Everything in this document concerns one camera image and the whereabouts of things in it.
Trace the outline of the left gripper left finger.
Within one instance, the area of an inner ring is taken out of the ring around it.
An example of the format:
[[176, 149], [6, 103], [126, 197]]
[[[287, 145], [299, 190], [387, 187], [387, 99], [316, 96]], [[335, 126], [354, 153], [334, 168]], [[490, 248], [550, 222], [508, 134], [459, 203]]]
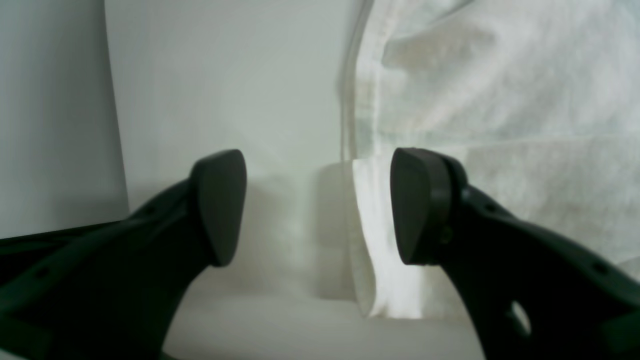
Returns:
[[233, 261], [247, 168], [222, 150], [120, 221], [1, 240], [1, 358], [164, 360], [185, 292]]

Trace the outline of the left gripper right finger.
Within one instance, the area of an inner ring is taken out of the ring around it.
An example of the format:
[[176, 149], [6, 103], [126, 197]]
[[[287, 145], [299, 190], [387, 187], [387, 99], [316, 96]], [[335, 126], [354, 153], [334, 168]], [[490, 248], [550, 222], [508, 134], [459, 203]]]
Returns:
[[398, 254], [439, 266], [487, 360], [637, 360], [639, 283], [575, 241], [510, 214], [455, 158], [397, 148], [390, 196]]

